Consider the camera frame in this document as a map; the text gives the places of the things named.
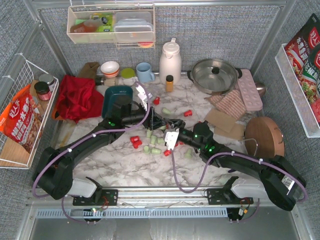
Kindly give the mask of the brown cardboard sheet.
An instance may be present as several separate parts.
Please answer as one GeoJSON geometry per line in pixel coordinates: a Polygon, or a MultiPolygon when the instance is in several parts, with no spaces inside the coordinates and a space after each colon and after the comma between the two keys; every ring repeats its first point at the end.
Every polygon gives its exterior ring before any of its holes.
{"type": "Polygon", "coordinates": [[[204,118],[209,124],[229,133],[236,124],[236,119],[215,108],[212,108],[204,118]]]}
{"type": "Polygon", "coordinates": [[[215,127],[214,134],[223,136],[229,139],[241,141],[244,138],[245,126],[243,124],[236,123],[230,132],[226,132],[220,128],[215,127]]]}

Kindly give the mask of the teal storage basket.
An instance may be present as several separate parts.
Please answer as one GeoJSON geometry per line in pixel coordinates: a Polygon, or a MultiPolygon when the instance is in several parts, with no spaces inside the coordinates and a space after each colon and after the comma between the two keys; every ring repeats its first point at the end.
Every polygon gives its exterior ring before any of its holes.
{"type": "Polygon", "coordinates": [[[102,105],[101,117],[108,117],[113,109],[113,105],[117,99],[124,97],[133,100],[133,89],[126,85],[115,85],[108,87],[104,92],[104,100],[102,105]]]}

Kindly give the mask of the striped pink cloth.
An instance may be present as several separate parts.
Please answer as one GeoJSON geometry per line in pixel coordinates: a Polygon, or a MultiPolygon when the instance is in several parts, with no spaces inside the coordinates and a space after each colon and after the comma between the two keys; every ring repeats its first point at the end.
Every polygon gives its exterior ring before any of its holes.
{"type": "Polygon", "coordinates": [[[242,118],[246,113],[246,107],[237,89],[230,91],[226,95],[213,95],[205,97],[205,100],[215,106],[220,112],[223,112],[236,120],[242,118]]]}

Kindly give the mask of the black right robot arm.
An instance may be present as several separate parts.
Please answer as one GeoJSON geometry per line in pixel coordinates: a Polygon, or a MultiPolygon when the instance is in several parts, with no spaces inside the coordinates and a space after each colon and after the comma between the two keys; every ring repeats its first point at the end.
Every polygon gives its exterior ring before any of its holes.
{"type": "Polygon", "coordinates": [[[259,180],[269,200],[285,211],[291,211],[296,203],[308,199],[306,181],[283,156],[257,158],[234,151],[214,140],[208,122],[198,122],[192,130],[185,128],[181,119],[165,119],[166,135],[174,134],[173,143],[166,142],[173,151],[176,142],[190,146],[206,166],[232,169],[259,180]]]}

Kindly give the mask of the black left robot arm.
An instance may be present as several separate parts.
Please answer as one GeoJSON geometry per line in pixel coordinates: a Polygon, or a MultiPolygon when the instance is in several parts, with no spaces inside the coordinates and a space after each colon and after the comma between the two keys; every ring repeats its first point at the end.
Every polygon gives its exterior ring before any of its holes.
{"type": "Polygon", "coordinates": [[[65,147],[47,147],[42,152],[33,176],[33,188],[40,187],[46,195],[59,200],[71,190],[73,170],[87,156],[115,142],[129,131],[129,126],[142,125],[155,130],[165,124],[152,106],[144,108],[140,103],[119,97],[91,132],[65,147]]]}

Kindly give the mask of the red capsule upper right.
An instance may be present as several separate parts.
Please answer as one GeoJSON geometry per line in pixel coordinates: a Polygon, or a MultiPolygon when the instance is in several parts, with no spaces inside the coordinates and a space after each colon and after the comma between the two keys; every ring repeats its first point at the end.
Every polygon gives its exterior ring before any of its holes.
{"type": "Polygon", "coordinates": [[[187,110],[187,111],[185,111],[184,113],[183,113],[183,115],[185,116],[185,117],[190,117],[190,116],[192,116],[193,115],[193,112],[192,112],[192,110],[187,110]]]}

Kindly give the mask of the red capsule far top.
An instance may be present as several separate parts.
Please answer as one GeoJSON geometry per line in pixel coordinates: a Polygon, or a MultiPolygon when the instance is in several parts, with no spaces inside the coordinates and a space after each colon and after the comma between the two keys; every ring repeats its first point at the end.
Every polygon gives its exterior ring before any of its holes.
{"type": "Polygon", "coordinates": [[[154,104],[154,105],[159,105],[159,104],[160,104],[160,97],[157,96],[157,97],[154,99],[153,104],[154,104]]]}

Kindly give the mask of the green capsule cluster right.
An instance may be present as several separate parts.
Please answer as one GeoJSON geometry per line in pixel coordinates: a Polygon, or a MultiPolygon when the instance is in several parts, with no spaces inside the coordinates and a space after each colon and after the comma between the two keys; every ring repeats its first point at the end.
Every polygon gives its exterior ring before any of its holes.
{"type": "Polygon", "coordinates": [[[158,145],[161,145],[161,144],[164,144],[164,143],[165,143],[165,140],[163,138],[161,138],[161,137],[157,138],[157,144],[158,145]]]}

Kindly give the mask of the blue mug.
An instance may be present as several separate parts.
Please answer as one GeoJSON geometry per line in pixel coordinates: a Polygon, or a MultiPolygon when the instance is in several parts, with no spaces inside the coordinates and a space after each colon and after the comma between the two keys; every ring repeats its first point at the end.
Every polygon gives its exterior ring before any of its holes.
{"type": "Polygon", "coordinates": [[[150,83],[155,80],[152,67],[147,62],[141,62],[136,66],[136,75],[141,83],[150,83]]]}

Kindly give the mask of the white striped bowl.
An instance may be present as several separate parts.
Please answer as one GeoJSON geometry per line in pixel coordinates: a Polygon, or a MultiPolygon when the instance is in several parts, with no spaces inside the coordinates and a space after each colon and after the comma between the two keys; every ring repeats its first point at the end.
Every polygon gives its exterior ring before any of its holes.
{"type": "Polygon", "coordinates": [[[120,72],[120,65],[116,61],[107,61],[100,66],[100,70],[106,78],[114,78],[120,72]]]}

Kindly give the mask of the pink egg tray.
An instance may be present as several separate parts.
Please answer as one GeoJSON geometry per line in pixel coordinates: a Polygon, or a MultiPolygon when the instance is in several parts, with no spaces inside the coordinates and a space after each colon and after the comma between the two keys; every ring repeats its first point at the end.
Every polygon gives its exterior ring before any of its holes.
{"type": "Polygon", "coordinates": [[[239,90],[247,111],[256,112],[263,109],[261,97],[256,88],[252,74],[248,69],[235,69],[238,73],[236,89],[239,90]]]}

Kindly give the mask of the brown paper bag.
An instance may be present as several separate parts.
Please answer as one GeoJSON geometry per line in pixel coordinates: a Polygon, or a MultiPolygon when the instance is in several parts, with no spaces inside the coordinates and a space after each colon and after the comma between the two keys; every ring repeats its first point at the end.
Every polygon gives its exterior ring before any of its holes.
{"type": "Polygon", "coordinates": [[[99,66],[100,66],[100,64],[96,61],[95,62],[87,62],[84,64],[84,66],[80,70],[77,77],[94,80],[97,76],[97,70],[98,70],[99,66]]]}

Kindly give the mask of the steel ladle bowl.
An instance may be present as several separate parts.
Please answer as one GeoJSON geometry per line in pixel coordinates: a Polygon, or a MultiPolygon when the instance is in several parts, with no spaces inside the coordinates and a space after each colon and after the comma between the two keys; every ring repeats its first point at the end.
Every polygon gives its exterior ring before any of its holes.
{"type": "Polygon", "coordinates": [[[255,82],[255,87],[259,96],[262,98],[266,94],[266,86],[262,82],[255,82]]]}

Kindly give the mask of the clear plastic food container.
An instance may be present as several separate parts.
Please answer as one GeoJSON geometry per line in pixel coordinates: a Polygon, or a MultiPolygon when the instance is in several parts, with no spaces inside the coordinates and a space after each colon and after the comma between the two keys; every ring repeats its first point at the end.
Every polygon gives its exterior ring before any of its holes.
{"type": "Polygon", "coordinates": [[[149,11],[117,12],[113,31],[118,42],[151,42],[154,39],[152,15],[149,11]]]}

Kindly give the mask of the dark lid jar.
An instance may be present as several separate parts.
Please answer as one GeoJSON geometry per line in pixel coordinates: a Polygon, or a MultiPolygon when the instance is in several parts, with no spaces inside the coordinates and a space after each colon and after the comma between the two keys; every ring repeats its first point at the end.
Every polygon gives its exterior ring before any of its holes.
{"type": "Polygon", "coordinates": [[[34,84],[35,92],[41,101],[49,101],[51,99],[52,93],[50,91],[49,85],[43,81],[37,81],[34,84]]]}

